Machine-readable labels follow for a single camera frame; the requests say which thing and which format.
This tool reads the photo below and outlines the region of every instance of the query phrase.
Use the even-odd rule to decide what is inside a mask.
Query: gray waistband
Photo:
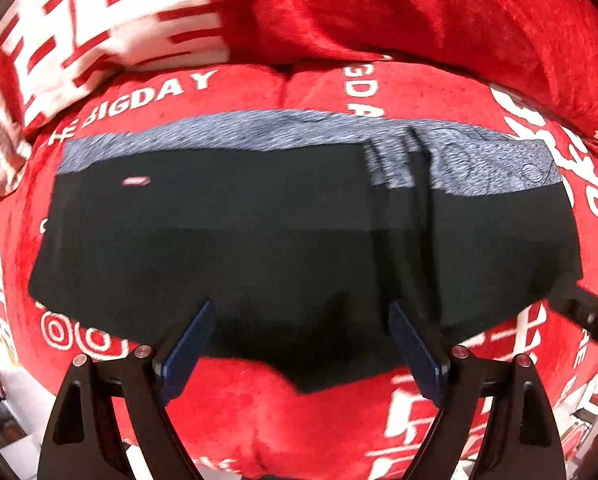
[[[136,153],[194,148],[268,152],[319,144],[363,144],[375,184],[413,187],[409,152],[431,153],[431,186],[480,196],[561,182],[541,140],[470,124],[363,118],[314,110],[254,110],[191,117],[140,133],[101,134],[64,145],[58,173],[82,171],[101,160]]]

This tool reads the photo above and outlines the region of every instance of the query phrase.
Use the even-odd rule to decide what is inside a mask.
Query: small pink label
[[[123,186],[147,186],[150,183],[149,176],[129,176],[122,181]]]

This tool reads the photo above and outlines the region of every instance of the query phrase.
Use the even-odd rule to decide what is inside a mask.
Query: red plush fabric
[[[207,75],[212,70],[216,72],[207,77],[206,86],[197,83],[199,77],[191,76]],[[154,96],[140,105],[152,95],[145,89],[153,89]],[[598,176],[598,161],[560,126],[546,121],[539,127],[532,121],[541,122],[540,117],[511,98],[506,100],[486,85],[423,65],[380,62],[348,68],[331,64],[295,66],[288,82],[285,76],[260,66],[224,65],[151,73],[140,80],[122,75],[80,109],[75,108],[58,124],[44,129],[32,150],[21,189],[0,202],[0,292],[7,301],[7,305],[0,306],[0,316],[22,365],[56,392],[77,353],[105,359],[126,355],[135,345],[81,327],[35,304],[27,294],[54,173],[66,140],[139,132],[180,118],[226,110],[285,107],[372,111],[363,106],[374,107],[375,114],[390,118],[460,120],[510,134],[513,130],[509,124],[515,124],[525,135],[543,129],[555,140],[555,149],[562,158],[579,160],[578,164],[588,169],[583,174],[598,184],[589,173]],[[506,118],[515,122],[509,123]],[[593,199],[598,197],[598,186],[572,170],[561,169],[572,188],[576,221],[583,233],[583,284],[598,294],[598,200],[592,200],[594,210],[588,201],[589,194]],[[589,186],[596,187],[596,192],[586,191]],[[167,305],[156,304],[155,308],[167,312]],[[553,404],[598,370],[598,346],[543,303],[466,344],[477,355],[491,358],[509,359],[521,351],[531,353]],[[482,401],[466,454],[476,451],[488,410]],[[202,358],[182,397],[169,405],[168,413],[186,449],[200,465],[240,472],[250,478],[275,474],[320,480],[374,480],[403,473],[436,410],[418,395],[405,368],[302,396],[267,365]],[[122,403],[118,404],[118,418],[124,436],[132,438]]]

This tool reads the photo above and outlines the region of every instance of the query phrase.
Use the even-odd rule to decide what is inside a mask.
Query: red plush cushion
[[[71,111],[56,128],[48,127],[38,138],[21,189],[0,202],[0,297],[4,292],[7,301],[7,305],[0,304],[0,320],[16,345],[21,363],[44,386],[56,392],[77,353],[105,359],[126,355],[134,346],[51,313],[27,294],[62,142],[71,136],[138,132],[179,118],[224,110],[369,109],[358,105],[380,108],[386,117],[461,120],[512,133],[504,118],[508,117],[516,121],[511,123],[515,128],[520,125],[533,134],[540,129],[526,120],[540,122],[526,108],[495,94],[506,110],[487,86],[437,69],[398,63],[316,68],[295,67],[287,84],[283,76],[258,66],[179,70],[146,75],[141,80],[120,76],[81,110]],[[214,69],[217,72],[208,77],[206,88],[199,89],[190,77],[191,73],[205,75]],[[146,88],[154,89],[154,97],[139,105],[152,95],[150,90],[140,92]],[[108,103],[106,113],[99,119],[104,102]],[[594,158],[584,162],[589,154],[579,150],[578,141],[554,123],[543,129],[556,140],[556,149],[563,157],[578,156],[598,174],[598,162]],[[574,152],[568,151],[570,144],[576,148]],[[586,192],[591,184],[570,170],[564,174],[573,190],[579,230],[586,236],[582,239],[587,255],[584,285],[598,294],[598,216],[590,209]],[[592,202],[598,214],[598,202]],[[155,308],[164,306],[156,304]],[[598,346],[543,303],[466,344],[485,357],[509,359],[517,352],[531,353],[553,403],[598,370]],[[127,413],[121,402],[117,405],[122,433],[132,438]],[[482,401],[466,454],[476,451],[488,410],[489,405]],[[250,478],[270,473],[291,478],[374,480],[403,472],[436,410],[420,398],[405,368],[301,396],[267,365],[202,358],[182,397],[169,405],[168,413],[186,449],[201,465]]]

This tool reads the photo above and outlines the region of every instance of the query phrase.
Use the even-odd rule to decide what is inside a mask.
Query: black metal bracket
[[[76,356],[50,415],[39,480],[134,480],[112,397],[125,398],[154,480],[202,480],[164,408],[183,391],[213,326],[214,307],[206,301],[188,327],[173,328],[157,349],[143,345],[124,359],[98,363]]]
[[[527,355],[508,363],[465,346],[444,351],[441,336],[400,303],[390,306],[390,331],[421,394],[440,408],[403,480],[452,478],[479,397],[494,399],[470,480],[565,480],[552,407]]]

